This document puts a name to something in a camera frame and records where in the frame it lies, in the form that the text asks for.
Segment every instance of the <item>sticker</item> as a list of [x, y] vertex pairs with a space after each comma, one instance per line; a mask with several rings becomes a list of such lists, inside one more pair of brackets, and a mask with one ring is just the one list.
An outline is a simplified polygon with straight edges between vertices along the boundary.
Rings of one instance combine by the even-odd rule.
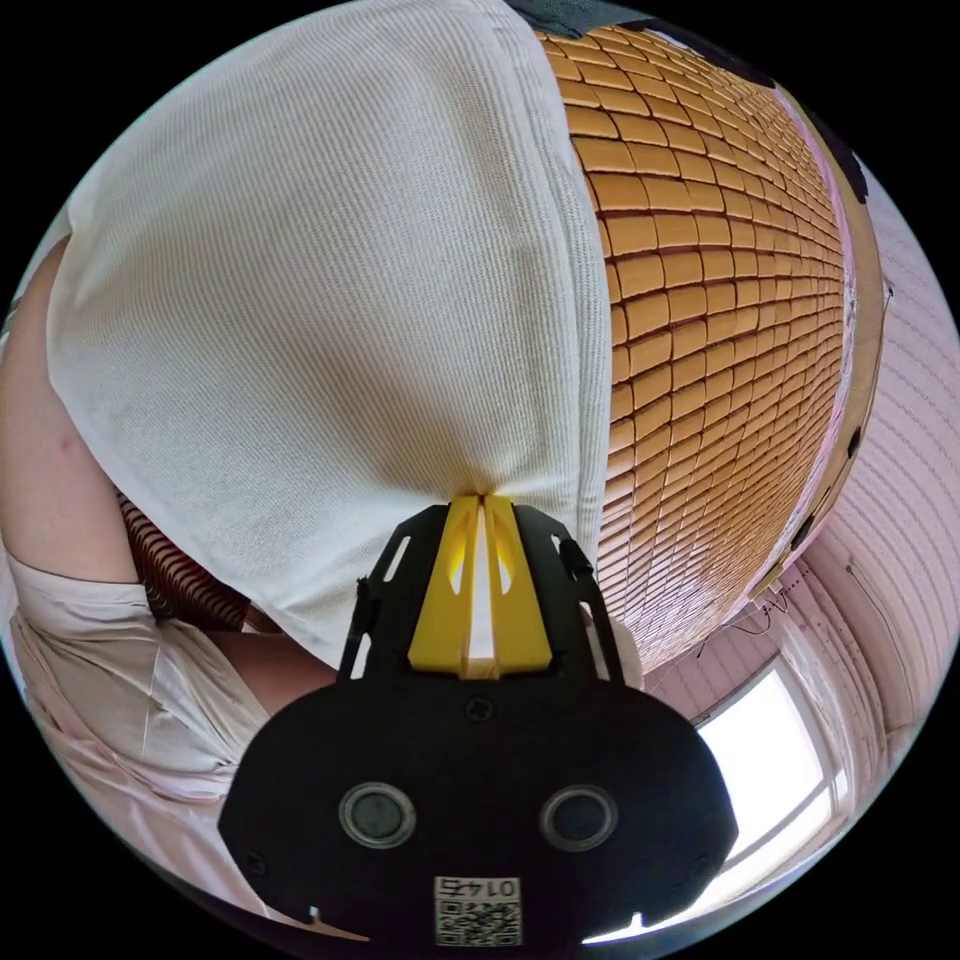
[[440, 947], [518, 947], [523, 943], [518, 877], [435, 877]]

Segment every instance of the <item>skin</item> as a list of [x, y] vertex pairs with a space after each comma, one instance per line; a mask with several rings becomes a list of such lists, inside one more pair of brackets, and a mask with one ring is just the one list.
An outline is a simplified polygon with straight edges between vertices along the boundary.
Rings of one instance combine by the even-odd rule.
[[[0, 535], [11, 556], [36, 570], [137, 583], [113, 484], [50, 385], [47, 308], [68, 243], [57, 244], [34, 274], [0, 361]], [[336, 679], [286, 635], [210, 637], [270, 714]]]

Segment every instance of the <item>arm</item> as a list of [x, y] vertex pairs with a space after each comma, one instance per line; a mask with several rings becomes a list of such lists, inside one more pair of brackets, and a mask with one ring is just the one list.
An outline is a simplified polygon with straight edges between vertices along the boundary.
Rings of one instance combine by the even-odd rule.
[[28, 567], [73, 580], [138, 581], [113, 484], [50, 385], [46, 321], [69, 239], [40, 264], [0, 361], [0, 536]]

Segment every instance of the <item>yellow plastic clip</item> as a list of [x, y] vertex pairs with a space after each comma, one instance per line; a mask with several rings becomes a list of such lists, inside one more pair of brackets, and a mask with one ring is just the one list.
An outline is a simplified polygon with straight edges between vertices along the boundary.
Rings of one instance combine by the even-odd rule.
[[[470, 660], [477, 528], [487, 539], [494, 660]], [[552, 653], [511, 502], [457, 497], [450, 504], [420, 619], [410, 645], [414, 670], [496, 679], [547, 669]]]

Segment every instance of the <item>orange tiled wall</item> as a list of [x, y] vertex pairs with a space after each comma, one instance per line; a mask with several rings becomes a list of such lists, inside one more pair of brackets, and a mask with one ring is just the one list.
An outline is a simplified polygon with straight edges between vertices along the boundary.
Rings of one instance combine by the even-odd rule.
[[646, 33], [539, 36], [610, 287], [598, 574], [652, 669], [719, 625], [797, 505], [839, 380], [839, 231], [773, 91]]

